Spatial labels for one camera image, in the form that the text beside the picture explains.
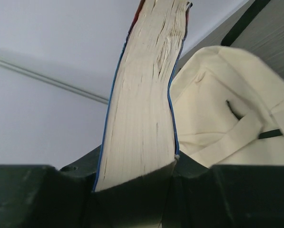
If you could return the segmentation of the blue orange paperback book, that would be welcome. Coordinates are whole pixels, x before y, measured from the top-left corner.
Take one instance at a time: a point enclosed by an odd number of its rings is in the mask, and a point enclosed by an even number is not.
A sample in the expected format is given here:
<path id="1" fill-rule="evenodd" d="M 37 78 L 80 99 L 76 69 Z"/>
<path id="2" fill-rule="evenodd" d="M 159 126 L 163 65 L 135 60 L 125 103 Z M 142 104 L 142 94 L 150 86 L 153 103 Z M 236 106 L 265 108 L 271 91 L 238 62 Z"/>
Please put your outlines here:
<path id="1" fill-rule="evenodd" d="M 93 190 L 106 190 L 175 161 L 170 86 L 187 34 L 189 0 L 141 1 L 116 68 Z"/>

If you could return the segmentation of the cream canvas backpack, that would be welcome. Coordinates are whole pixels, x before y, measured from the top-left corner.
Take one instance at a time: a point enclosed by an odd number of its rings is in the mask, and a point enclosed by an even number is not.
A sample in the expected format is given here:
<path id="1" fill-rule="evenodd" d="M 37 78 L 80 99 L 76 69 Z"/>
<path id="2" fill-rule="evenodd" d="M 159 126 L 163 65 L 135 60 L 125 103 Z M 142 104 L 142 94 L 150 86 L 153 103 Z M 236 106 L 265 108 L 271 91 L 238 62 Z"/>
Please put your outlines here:
<path id="1" fill-rule="evenodd" d="M 284 165 L 284 0 L 246 0 L 180 60 L 181 158 Z"/>

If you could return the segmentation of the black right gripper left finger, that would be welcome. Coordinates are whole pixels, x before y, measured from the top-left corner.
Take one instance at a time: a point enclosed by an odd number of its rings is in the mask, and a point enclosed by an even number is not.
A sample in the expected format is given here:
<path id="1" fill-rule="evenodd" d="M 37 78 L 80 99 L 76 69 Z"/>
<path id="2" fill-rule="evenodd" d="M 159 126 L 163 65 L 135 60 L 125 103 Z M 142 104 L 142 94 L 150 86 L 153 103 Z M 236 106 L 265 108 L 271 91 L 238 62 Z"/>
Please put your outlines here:
<path id="1" fill-rule="evenodd" d="M 0 165 L 0 228 L 90 228 L 100 147 L 57 170 Z"/>

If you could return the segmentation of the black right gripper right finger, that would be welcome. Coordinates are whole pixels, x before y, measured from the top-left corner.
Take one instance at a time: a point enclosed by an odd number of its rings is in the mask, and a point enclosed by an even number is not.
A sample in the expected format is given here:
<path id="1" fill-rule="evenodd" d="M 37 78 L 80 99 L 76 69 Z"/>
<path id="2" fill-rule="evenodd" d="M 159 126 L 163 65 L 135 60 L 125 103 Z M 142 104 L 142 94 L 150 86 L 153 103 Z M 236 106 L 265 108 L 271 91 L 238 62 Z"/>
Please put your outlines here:
<path id="1" fill-rule="evenodd" d="M 165 228 L 284 228 L 284 166 L 214 165 L 180 153 Z"/>

